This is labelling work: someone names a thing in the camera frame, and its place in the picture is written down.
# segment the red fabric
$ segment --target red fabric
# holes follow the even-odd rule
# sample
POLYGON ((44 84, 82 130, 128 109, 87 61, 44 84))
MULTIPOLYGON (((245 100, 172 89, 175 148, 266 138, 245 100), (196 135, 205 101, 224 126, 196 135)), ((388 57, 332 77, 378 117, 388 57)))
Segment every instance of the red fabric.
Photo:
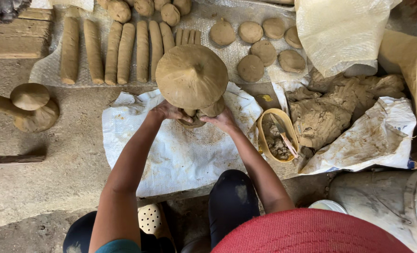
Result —
POLYGON ((254 218, 229 233, 214 253, 407 253, 402 242, 368 221, 334 211, 300 208, 254 218))

